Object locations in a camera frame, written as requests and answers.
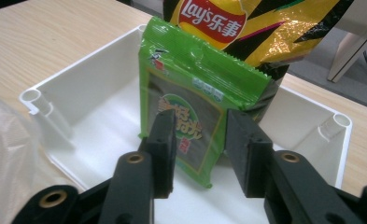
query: bag label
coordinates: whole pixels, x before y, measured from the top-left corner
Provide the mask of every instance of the bag label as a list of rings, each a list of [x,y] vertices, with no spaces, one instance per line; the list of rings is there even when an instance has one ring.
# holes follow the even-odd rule
[[[245,26],[246,14],[231,14],[210,1],[184,1],[179,22],[186,22],[220,43],[231,43]]]

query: light wood surface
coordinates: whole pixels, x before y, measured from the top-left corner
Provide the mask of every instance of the light wood surface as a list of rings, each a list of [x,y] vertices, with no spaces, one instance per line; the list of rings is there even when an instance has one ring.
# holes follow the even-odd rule
[[[19,94],[150,19],[114,0],[33,0],[0,9],[0,99],[27,117]],[[353,120],[343,190],[367,185],[367,107],[286,75],[283,85]]]

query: lay's logo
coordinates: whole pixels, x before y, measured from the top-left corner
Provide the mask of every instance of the lay's logo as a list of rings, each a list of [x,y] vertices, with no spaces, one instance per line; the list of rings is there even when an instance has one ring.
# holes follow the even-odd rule
[[[204,0],[183,1],[178,17],[183,30],[208,41],[211,38],[221,45],[233,42],[244,28],[246,20],[244,11],[235,15]]]

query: white plastic bin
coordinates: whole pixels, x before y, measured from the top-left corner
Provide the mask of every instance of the white plastic bin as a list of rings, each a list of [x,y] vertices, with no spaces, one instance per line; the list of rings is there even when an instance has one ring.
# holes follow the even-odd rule
[[[49,159],[82,189],[110,178],[118,157],[139,147],[137,52],[143,29],[132,30],[20,96]],[[325,121],[336,116],[342,121],[338,132],[322,135],[334,127]],[[275,149],[297,147],[328,183],[341,187],[349,118],[281,87],[261,127]],[[311,145],[316,150],[303,150],[309,148],[305,142],[319,137],[326,141]],[[176,168],[174,192],[167,200],[156,200],[156,223],[268,223],[263,199],[244,197],[225,157],[213,170],[212,183],[212,189],[204,189]]]

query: green packaging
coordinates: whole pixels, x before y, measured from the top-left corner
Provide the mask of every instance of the green packaging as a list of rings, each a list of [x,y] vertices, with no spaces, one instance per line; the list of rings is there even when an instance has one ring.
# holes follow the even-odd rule
[[[211,188],[228,108],[260,119],[277,86],[270,77],[170,23],[152,18],[139,51],[141,136],[157,113],[176,111],[176,164]]]

